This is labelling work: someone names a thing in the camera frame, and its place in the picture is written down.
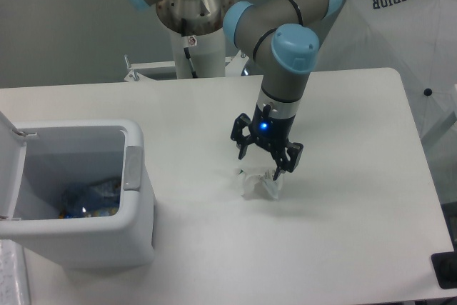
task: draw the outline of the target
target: gray wall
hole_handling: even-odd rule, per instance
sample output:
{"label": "gray wall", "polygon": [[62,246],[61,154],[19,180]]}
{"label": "gray wall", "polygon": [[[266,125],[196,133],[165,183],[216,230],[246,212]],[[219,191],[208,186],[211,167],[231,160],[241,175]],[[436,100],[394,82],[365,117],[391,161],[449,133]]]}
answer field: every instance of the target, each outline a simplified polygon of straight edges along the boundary
{"label": "gray wall", "polygon": [[[321,39],[334,17],[313,26]],[[0,0],[0,87],[121,81],[124,54],[132,63],[172,60],[154,8],[139,13],[127,0]]]}

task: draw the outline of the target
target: white trash bin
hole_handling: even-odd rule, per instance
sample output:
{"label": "white trash bin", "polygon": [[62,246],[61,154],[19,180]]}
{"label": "white trash bin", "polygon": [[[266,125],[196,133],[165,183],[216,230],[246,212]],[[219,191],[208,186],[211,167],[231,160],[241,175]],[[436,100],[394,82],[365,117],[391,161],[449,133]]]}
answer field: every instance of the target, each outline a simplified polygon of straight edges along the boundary
{"label": "white trash bin", "polygon": [[[14,126],[0,112],[0,239],[69,268],[152,261],[155,196],[140,127],[127,120],[50,121]],[[112,216],[59,219],[74,183],[121,179]]]}

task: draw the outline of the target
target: white table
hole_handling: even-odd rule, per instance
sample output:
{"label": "white table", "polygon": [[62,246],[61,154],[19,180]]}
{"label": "white table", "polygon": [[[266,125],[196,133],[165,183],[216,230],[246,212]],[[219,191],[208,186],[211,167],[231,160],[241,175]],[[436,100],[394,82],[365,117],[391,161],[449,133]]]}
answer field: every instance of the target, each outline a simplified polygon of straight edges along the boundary
{"label": "white table", "polygon": [[[12,121],[129,118],[158,200],[152,265],[66,271],[28,251],[34,305],[367,304],[457,295],[430,255],[452,249],[399,75],[315,73],[280,201],[241,197],[233,120],[259,77],[0,90]],[[256,146],[245,164],[273,166]]]}

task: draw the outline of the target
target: trash bin lid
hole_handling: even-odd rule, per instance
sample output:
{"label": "trash bin lid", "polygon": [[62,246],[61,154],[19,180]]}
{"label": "trash bin lid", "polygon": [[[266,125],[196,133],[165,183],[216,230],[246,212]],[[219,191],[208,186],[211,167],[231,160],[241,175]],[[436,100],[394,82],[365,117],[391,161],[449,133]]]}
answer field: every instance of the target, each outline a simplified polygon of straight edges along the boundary
{"label": "trash bin lid", "polygon": [[25,137],[0,112],[0,219],[13,216],[25,157]]}

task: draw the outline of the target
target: white umbrella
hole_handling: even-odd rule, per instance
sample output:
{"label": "white umbrella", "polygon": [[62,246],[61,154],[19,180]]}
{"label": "white umbrella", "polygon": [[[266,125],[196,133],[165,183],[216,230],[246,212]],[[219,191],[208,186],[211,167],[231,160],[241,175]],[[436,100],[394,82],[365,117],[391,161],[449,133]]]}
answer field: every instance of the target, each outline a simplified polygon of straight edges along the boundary
{"label": "white umbrella", "polygon": [[[316,70],[377,67],[400,73],[422,136],[453,106],[457,0],[347,0]],[[448,132],[427,157],[441,201],[457,200],[457,131]]]}

